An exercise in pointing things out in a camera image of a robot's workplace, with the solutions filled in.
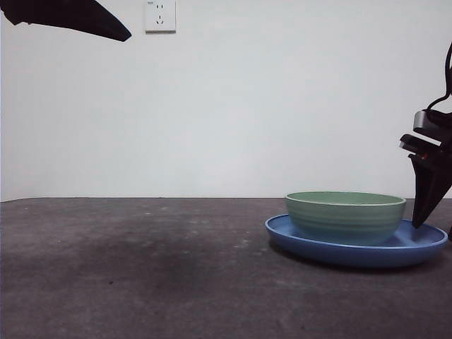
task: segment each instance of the gray table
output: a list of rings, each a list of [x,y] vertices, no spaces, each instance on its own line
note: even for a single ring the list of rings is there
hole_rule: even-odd
[[[410,215],[409,201],[406,216]],[[357,270],[295,258],[282,199],[1,204],[2,338],[452,338],[452,243]],[[448,230],[452,201],[429,223]]]

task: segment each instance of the plate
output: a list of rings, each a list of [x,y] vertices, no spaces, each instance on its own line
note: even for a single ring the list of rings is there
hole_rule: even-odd
[[[300,236],[289,215],[278,215],[266,221],[270,238],[286,251],[304,258],[336,265],[389,268],[411,266],[429,260],[447,242],[439,228],[422,224],[414,228],[403,219],[394,235],[381,246],[359,246],[320,242]]]

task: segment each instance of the black robotic arm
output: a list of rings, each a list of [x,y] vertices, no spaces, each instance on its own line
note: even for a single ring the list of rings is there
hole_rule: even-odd
[[[109,39],[126,41],[131,33],[95,0],[0,0],[6,18],[19,23],[37,23],[70,28]]]
[[[405,134],[400,147],[413,154],[412,166],[416,174],[416,197],[412,224],[419,227],[436,208],[452,186],[452,113],[432,109],[437,103],[452,95],[452,44],[446,57],[446,94],[433,101],[415,115],[413,131],[440,142],[435,145],[421,138]],[[452,229],[449,232],[452,240]]]

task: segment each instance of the green bowl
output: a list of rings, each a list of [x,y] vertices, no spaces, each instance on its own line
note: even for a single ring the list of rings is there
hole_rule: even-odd
[[[390,238],[406,204],[395,196],[332,191],[292,193],[285,201],[290,219],[303,237],[363,246]]]

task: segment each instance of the wall outlet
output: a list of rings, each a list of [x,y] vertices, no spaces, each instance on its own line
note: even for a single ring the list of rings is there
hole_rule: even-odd
[[[146,33],[176,32],[176,1],[146,1],[145,31]]]

